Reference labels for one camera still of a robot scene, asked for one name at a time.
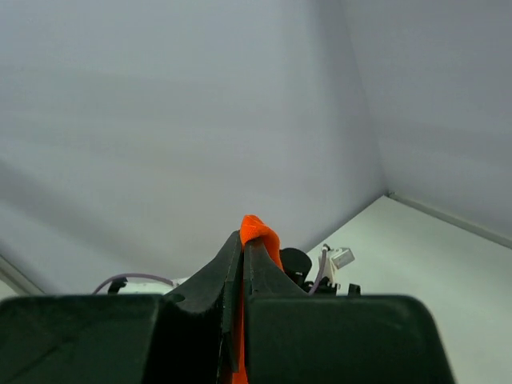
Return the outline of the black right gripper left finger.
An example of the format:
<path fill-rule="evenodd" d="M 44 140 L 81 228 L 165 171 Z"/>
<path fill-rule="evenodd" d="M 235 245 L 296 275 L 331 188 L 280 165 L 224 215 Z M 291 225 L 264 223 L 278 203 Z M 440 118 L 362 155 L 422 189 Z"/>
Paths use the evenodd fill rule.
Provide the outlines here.
<path fill-rule="evenodd" d="M 4 383 L 218 383 L 232 346 L 242 244 L 168 294 L 25 296 L 1 304 Z"/>

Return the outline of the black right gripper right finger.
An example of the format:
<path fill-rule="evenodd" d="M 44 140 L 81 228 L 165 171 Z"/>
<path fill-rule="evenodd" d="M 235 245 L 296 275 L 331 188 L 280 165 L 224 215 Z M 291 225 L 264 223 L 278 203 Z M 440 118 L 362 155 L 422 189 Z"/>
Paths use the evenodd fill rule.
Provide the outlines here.
<path fill-rule="evenodd" d="M 452 383 L 428 309 L 403 295 L 309 295 L 261 240 L 243 263 L 250 383 Z"/>

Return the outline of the orange t-shirt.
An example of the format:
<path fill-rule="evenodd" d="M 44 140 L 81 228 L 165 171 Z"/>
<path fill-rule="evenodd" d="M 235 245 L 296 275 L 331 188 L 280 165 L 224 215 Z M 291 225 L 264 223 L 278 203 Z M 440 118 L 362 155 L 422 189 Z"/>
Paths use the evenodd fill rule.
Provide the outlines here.
<path fill-rule="evenodd" d="M 242 250 L 245 249 L 246 244 L 252 240 L 262 240 L 264 247 L 272 262 L 284 271 L 282 261 L 279 253 L 280 240 L 278 235 L 265 224 L 258 216 L 254 214 L 245 215 L 241 226 L 240 235 L 242 242 Z M 247 384 L 248 378 L 245 368 L 245 333 L 244 333 L 244 285 L 238 290 L 238 312 L 235 318 L 235 332 L 234 332 L 234 346 L 235 351 L 238 353 L 238 368 L 232 369 L 228 378 L 224 383 Z"/>

